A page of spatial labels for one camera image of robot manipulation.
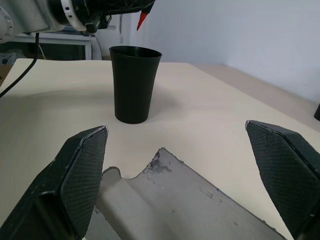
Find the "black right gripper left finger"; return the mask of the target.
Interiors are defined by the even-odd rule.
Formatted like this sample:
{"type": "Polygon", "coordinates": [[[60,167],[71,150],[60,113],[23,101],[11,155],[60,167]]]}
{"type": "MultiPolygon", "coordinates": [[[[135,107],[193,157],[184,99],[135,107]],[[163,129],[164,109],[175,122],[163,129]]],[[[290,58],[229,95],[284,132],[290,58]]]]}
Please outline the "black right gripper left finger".
{"type": "Polygon", "coordinates": [[[81,240],[99,192],[108,128],[81,131],[32,181],[0,228],[2,240],[81,240]]]}

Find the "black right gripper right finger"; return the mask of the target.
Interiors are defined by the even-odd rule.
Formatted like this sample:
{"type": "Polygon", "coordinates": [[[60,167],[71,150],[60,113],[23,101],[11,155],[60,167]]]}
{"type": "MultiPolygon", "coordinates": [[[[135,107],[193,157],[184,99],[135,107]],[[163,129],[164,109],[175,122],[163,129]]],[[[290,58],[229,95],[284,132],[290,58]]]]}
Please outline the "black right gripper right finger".
{"type": "Polygon", "coordinates": [[[320,154],[297,132],[248,120],[260,178],[295,240],[320,238],[320,154]]]}

